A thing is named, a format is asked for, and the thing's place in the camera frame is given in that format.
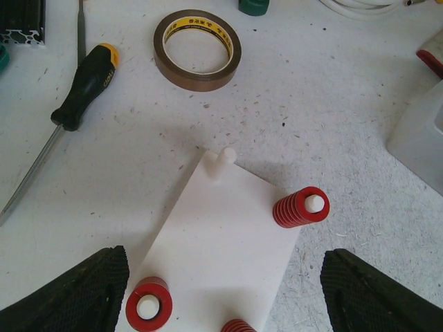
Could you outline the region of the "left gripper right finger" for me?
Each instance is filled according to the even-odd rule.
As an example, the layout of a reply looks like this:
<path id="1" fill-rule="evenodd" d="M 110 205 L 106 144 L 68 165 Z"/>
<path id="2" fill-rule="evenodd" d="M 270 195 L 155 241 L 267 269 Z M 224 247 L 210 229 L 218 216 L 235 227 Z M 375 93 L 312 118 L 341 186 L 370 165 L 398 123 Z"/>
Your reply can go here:
<path id="1" fill-rule="evenodd" d="M 320 283 L 334 331 L 441 331 L 442 309 L 346 249 L 325 253 Z"/>

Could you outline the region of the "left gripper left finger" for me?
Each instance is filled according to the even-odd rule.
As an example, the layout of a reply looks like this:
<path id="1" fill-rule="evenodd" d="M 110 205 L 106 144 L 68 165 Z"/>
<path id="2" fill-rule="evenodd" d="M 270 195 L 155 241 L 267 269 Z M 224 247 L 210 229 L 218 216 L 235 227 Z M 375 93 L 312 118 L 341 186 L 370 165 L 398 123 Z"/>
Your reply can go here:
<path id="1" fill-rule="evenodd" d="M 1 310 L 1 330 L 114 331 L 128 279 L 124 247 L 103 248 Z"/>

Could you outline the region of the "large red spring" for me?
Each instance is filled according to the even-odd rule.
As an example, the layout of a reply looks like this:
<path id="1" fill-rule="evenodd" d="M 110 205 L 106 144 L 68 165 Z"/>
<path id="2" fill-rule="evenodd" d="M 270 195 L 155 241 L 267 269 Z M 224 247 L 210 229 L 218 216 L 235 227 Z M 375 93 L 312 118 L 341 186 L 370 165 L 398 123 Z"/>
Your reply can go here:
<path id="1" fill-rule="evenodd" d="M 160 277 L 146 277 L 137 283 L 125 307 L 129 325 L 136 331 L 158 331 L 172 314 L 172 296 Z"/>

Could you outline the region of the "short red spring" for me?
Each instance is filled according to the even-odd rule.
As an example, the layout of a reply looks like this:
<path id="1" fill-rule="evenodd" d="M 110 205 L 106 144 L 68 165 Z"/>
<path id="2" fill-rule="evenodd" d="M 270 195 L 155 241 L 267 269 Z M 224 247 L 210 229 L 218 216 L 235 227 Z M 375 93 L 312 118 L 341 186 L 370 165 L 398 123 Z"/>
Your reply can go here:
<path id="1" fill-rule="evenodd" d="M 256 330 L 244 320 L 233 319 L 223 325 L 221 332 L 256 332 Z"/>
<path id="2" fill-rule="evenodd" d="M 326 193 L 318 187 L 305 187 L 273 206 L 273 218 L 283 228 L 295 228 L 324 221 L 330 211 Z"/>

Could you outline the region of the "white peg base plate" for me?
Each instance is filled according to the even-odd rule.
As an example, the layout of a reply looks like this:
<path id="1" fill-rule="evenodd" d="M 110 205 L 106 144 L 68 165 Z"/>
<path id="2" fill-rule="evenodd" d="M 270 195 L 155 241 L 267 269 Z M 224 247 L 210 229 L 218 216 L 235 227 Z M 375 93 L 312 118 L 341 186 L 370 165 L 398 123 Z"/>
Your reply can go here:
<path id="1" fill-rule="evenodd" d="M 129 291 L 151 276 L 168 285 L 164 331 L 220 331 L 232 319 L 265 327 L 300 231 L 273 218 L 285 192 L 236 158 L 231 147 L 203 154 L 129 279 Z"/>

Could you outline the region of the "large black orange screwdriver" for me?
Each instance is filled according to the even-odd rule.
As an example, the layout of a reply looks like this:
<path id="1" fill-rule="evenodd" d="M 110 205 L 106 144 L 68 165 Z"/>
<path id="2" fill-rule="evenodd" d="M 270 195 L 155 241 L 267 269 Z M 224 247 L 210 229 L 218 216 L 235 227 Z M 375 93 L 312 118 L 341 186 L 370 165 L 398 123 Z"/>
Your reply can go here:
<path id="1" fill-rule="evenodd" d="M 20 199 L 26 193 L 34 176 L 46 162 L 46 157 L 63 131 L 78 130 L 82 116 L 89 105 L 109 86 L 118 68 L 119 54 L 115 46 L 98 44 L 80 62 L 75 72 L 70 91 L 61 107 L 51 114 L 56 125 L 54 132 L 36 157 L 23 180 L 1 211 L 1 224 L 13 213 Z"/>

